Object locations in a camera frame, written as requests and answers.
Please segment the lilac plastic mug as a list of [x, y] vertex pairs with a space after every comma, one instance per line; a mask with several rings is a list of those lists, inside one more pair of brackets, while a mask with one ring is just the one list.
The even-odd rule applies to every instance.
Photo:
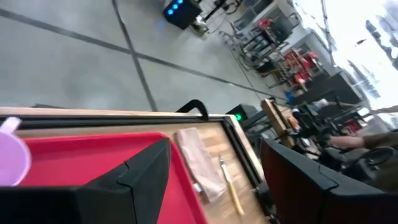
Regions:
[[18, 185], [31, 167], [30, 150], [15, 133], [21, 123], [20, 118], [7, 117], [0, 124], [0, 186]]

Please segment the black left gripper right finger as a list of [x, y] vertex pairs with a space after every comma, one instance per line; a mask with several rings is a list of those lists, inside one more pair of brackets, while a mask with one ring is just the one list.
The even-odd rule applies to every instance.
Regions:
[[261, 164], [281, 224], [398, 224], [398, 194], [329, 169], [270, 139]]

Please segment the metal shelf with red bins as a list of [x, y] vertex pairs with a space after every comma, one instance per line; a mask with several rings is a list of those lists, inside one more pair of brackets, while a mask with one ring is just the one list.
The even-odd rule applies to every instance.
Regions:
[[307, 83], [323, 71], [317, 55], [311, 50], [291, 48], [288, 38], [293, 34], [290, 22], [279, 16], [264, 18], [254, 24], [252, 35], [241, 45], [243, 64], [260, 77], [273, 77], [271, 87], [286, 84], [307, 91]]

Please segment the knife with cream handle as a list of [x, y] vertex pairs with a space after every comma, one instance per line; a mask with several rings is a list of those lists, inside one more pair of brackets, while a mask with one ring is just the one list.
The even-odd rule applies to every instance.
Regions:
[[240, 204], [238, 195], [237, 195], [236, 190], [235, 190], [234, 185], [233, 185], [232, 178], [231, 178], [231, 176], [230, 176], [230, 174], [228, 172], [227, 165], [224, 163], [224, 160], [223, 160], [223, 158], [221, 156], [218, 156], [218, 160], [219, 160], [220, 167], [221, 167], [221, 170], [222, 170], [222, 173], [223, 173], [223, 177], [224, 177], [224, 179], [226, 181], [226, 186], [228, 188], [229, 195], [230, 195], [231, 200], [232, 200], [232, 202], [234, 204], [234, 208], [235, 208], [237, 214], [240, 217], [242, 217], [244, 215], [244, 210], [243, 210], [243, 208], [242, 208], [242, 206]]

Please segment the red plastic tray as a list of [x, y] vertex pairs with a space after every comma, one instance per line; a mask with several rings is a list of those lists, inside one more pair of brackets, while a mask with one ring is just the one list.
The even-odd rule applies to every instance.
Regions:
[[170, 165], [157, 224], [208, 224], [181, 154], [162, 133], [26, 138], [32, 164], [21, 185], [83, 185], [160, 140], [170, 148]]

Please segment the beige napkin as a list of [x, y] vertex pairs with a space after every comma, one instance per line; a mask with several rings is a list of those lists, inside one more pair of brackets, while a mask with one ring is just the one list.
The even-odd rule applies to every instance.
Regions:
[[226, 191], [226, 184], [216, 170], [197, 128], [180, 129], [175, 133], [175, 139], [205, 201], [212, 203], [218, 200]]

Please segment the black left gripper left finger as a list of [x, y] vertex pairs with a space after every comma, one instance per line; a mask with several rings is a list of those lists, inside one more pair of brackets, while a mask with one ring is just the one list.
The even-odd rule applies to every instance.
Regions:
[[169, 165], [160, 140], [83, 185], [0, 187], [0, 224], [156, 224]]

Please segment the wooden table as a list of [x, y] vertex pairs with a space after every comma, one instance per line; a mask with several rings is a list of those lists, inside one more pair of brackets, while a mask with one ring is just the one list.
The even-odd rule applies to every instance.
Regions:
[[270, 98], [262, 100], [261, 107], [269, 118], [269, 121], [277, 134], [278, 140], [284, 146], [292, 148], [295, 145], [295, 141], [289, 135], [291, 125], [288, 122], [288, 117], [292, 115], [291, 109], [286, 106], [278, 105]]

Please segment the person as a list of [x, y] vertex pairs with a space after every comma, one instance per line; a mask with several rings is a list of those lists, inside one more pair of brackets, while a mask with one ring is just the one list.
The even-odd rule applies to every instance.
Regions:
[[369, 149], [391, 147], [397, 154], [379, 165], [380, 169], [374, 183], [376, 188], [398, 193], [398, 130], [367, 136], [330, 136], [328, 142], [342, 149]]

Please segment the black computer with blue lights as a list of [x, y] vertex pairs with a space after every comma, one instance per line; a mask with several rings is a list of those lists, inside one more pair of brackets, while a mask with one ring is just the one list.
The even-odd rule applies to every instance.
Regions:
[[197, 0], [168, 0], [163, 9], [166, 21], [182, 30], [192, 24], [201, 12]]

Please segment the black box with green light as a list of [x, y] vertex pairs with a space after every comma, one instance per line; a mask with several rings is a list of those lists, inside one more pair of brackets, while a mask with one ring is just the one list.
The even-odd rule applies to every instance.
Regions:
[[252, 105], [239, 104], [226, 114], [233, 115], [238, 122], [242, 122], [253, 117], [257, 112], [258, 109]]

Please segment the black frame clamp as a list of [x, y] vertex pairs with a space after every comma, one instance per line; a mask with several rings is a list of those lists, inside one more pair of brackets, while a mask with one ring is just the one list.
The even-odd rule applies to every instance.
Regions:
[[202, 101], [198, 99], [190, 100], [188, 103], [183, 105], [181, 108], [177, 110], [177, 113], [188, 113], [194, 109], [197, 109], [201, 114], [200, 119], [204, 121], [209, 120], [209, 113], [206, 106]]

